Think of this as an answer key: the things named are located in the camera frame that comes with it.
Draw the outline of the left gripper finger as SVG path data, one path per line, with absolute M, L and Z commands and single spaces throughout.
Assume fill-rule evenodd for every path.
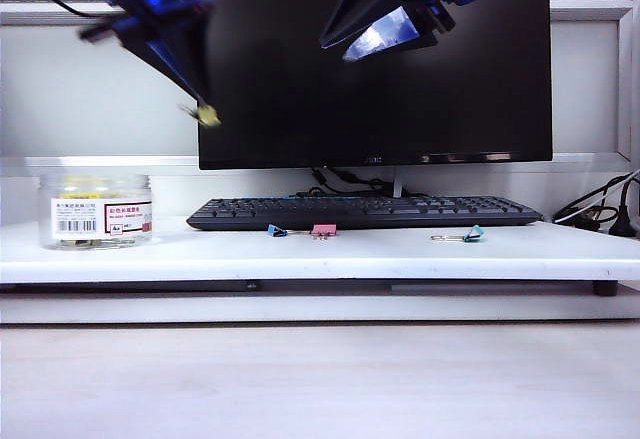
M 202 75 L 205 84 L 205 106 L 211 103 L 209 76 L 206 66 L 207 39 L 210 14 L 200 12 L 194 14 L 183 14 L 164 19 L 152 19 L 152 34 L 150 39 L 159 38 L 166 42 L 177 52 L 185 54 L 192 62 L 193 66 Z
M 206 103 L 203 77 L 185 54 L 171 49 L 165 41 L 159 38 L 150 40 L 122 39 L 122 46 L 169 78 L 193 97 L 199 105 Z

